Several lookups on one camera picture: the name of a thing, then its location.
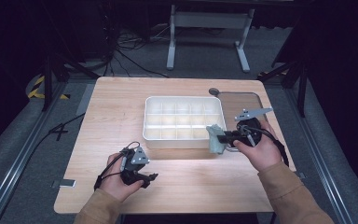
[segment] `person's left hand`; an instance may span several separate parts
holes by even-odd
[[[107,164],[109,164],[118,155],[119,154],[116,153],[109,156]],[[113,164],[109,170],[106,171],[104,176],[119,173],[122,161],[123,158],[120,158],[118,161],[116,161],[115,164]],[[117,174],[108,176],[106,179],[104,179],[100,189],[117,198],[119,201],[124,202],[130,195],[136,192],[143,185],[143,183],[143,180],[139,180],[131,185],[126,185],[121,179],[120,174]]]

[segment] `tape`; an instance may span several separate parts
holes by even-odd
[[[44,80],[45,80],[45,76],[40,75],[37,81],[34,83],[30,93],[28,93],[28,98],[45,99],[45,94],[37,93],[37,90],[39,89],[40,85],[42,85]],[[70,98],[71,98],[71,94],[63,94],[60,97],[60,99],[62,100],[69,100]]]

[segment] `forearm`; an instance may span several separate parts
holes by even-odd
[[[258,175],[282,224],[333,223],[301,180],[283,162],[270,166]]]
[[[120,201],[101,189],[95,190],[75,218],[79,223],[115,223]]]

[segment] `metal stand leg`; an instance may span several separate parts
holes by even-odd
[[[45,60],[45,103],[42,111],[47,111],[48,106],[52,101],[52,73],[51,73],[51,59],[48,56]]]
[[[247,35],[249,33],[249,29],[250,29],[251,24],[252,24],[252,19],[253,19],[254,13],[255,13],[254,9],[249,10],[248,18],[247,18],[247,20],[245,22],[245,25],[243,27],[243,33],[242,33],[241,41],[236,41],[235,42],[235,47],[237,49],[238,57],[240,58],[240,62],[241,62],[241,66],[242,66],[242,71],[244,73],[248,73],[251,70],[250,67],[249,67],[249,64],[248,64],[248,60],[246,59],[245,52],[243,50],[243,46],[245,45],[245,40],[246,40],[246,37],[247,37]]]
[[[268,79],[279,75],[281,72],[288,70],[285,78],[282,80],[281,85],[285,89],[291,89],[299,79],[298,86],[298,97],[297,97],[297,108],[301,117],[305,118],[304,103],[305,93],[307,88],[307,68],[304,63],[301,62],[290,62],[266,73],[262,77],[258,77],[257,80],[265,82]]]
[[[168,49],[167,69],[173,70],[175,60],[175,5],[171,6],[171,40]]]

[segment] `clear plastic tray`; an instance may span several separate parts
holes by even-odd
[[[207,125],[226,129],[216,97],[151,96],[145,102],[144,139],[149,148],[208,148]]]

